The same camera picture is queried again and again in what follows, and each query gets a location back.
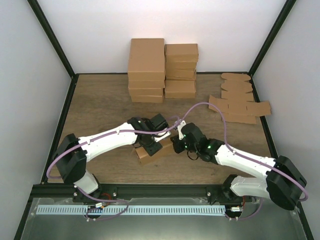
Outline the bottom large folded box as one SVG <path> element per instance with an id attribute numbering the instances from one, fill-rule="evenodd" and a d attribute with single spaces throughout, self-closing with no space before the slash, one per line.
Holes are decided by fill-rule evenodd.
<path id="1" fill-rule="evenodd" d="M 162 95 L 132 95 L 130 98 L 133 103 L 162 103 L 164 101 Z"/>

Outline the stack of flat cardboard blanks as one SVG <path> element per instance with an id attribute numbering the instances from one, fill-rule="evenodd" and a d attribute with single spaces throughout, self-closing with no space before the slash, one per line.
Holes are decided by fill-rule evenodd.
<path id="1" fill-rule="evenodd" d="M 226 122 L 256 124 L 257 117 L 271 114 L 268 101 L 256 102 L 253 95 L 251 77 L 240 73 L 222 73 L 224 82 L 220 85 L 221 97 L 209 96 L 208 108 L 221 113 Z"/>

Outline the top large folded cardboard box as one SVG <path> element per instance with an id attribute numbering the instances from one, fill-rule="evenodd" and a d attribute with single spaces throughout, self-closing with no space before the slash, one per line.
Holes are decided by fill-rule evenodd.
<path id="1" fill-rule="evenodd" d="M 165 40 L 131 39 L 127 74 L 130 81 L 164 81 Z"/>

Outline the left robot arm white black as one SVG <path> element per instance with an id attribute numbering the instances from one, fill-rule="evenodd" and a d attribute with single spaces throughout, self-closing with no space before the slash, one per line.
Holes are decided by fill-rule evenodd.
<path id="1" fill-rule="evenodd" d="M 65 184 L 74 184 L 84 191 L 89 201 L 97 202 L 102 189 L 87 163 L 101 154 L 122 146 L 139 144 L 149 156 L 163 148 L 160 141 L 170 136 L 169 125 L 159 113 L 153 118 L 132 117 L 120 126 L 91 136 L 68 134 L 58 146 L 53 158 Z"/>

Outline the black aluminium frame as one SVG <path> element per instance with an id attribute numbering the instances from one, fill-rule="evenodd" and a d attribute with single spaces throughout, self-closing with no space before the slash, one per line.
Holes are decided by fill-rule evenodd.
<path id="1" fill-rule="evenodd" d="M 264 59 L 266 53 L 271 47 L 274 39 L 276 38 L 278 32 L 283 26 L 285 20 L 287 19 L 289 13 L 295 5 L 294 0 L 287 0 L 283 7 L 281 8 L 280 13 L 278 14 L 274 24 L 272 25 L 271 30 L 269 31 L 266 39 L 263 42 L 262 47 L 260 48 L 257 56 L 255 57 L 252 66 L 250 67 L 247 74 L 253 76 L 257 69 L 259 68 L 262 60 Z M 39 21 L 41 27 L 43 28 L 45 34 L 50 40 L 54 50 L 60 58 L 63 66 L 67 70 L 70 76 L 70 85 L 64 101 L 62 112 L 58 121 L 58 125 L 54 134 L 53 142 L 49 151 L 49 157 L 53 156 L 54 151 L 58 147 L 58 141 L 62 135 L 62 130 L 65 125 L 68 111 L 70 109 L 71 101 L 76 89 L 76 84 L 79 79 L 79 74 L 75 73 L 63 48 L 61 47 L 52 27 L 50 26 L 45 13 L 43 12 L 40 4 L 36 0 L 28 1 L 33 13 L 35 14 L 37 20 Z M 219 189 L 219 185 L 216 184 L 117 184 L 119 193 L 124 193 L 127 197 L 143 197 L 143 198 L 161 198 L 168 197 L 173 198 L 182 198 L 182 197 L 202 197 L 204 196 L 205 190 L 215 190 Z M 71 196 L 71 186 L 58 183 L 49 183 L 48 178 L 43 175 L 41 178 L 40 184 L 35 184 L 32 187 L 29 199 L 27 201 L 25 210 L 23 212 L 21 221 L 19 223 L 18 229 L 15 234 L 15 239 L 20 240 L 23 237 L 23 234 L 27 231 L 27 226 L 31 223 L 29 217 L 31 216 L 31 206 L 32 201 L 35 198 L 54 198 L 61 199 L 63 197 Z"/>

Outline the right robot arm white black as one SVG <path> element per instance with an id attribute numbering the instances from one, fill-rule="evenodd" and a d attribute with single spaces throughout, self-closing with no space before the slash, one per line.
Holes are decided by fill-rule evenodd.
<path id="1" fill-rule="evenodd" d="M 270 199 L 282 209 L 295 209 L 307 181 L 288 157 L 263 157 L 238 150 L 224 141 L 207 138 L 194 123 L 183 123 L 177 130 L 178 134 L 170 138 L 175 153 L 195 153 L 204 162 L 250 175 L 231 176 L 226 180 L 226 186 L 222 188 L 225 200 L 260 197 Z"/>

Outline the grey metal base plate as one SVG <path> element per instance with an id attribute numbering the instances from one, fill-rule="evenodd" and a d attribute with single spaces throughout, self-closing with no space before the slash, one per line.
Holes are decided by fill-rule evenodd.
<path id="1" fill-rule="evenodd" d="M 305 240 L 300 216 L 268 200 L 247 203 L 243 218 L 209 215 L 37 215 L 39 205 L 71 200 L 35 199 L 23 240 Z M 201 199 L 136 199 L 130 206 L 205 206 Z"/>

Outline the top small folded cardboard box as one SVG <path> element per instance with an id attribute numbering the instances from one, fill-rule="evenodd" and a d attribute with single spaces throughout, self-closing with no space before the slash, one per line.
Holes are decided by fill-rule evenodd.
<path id="1" fill-rule="evenodd" d="M 198 62 L 199 49 L 197 43 L 166 44 L 167 62 Z"/>

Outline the bottom small folded box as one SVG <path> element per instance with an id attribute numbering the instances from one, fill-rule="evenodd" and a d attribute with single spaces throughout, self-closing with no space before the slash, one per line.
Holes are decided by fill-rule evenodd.
<path id="1" fill-rule="evenodd" d="M 196 97 L 194 80 L 166 80 L 164 95 L 170 99 L 193 99 Z"/>

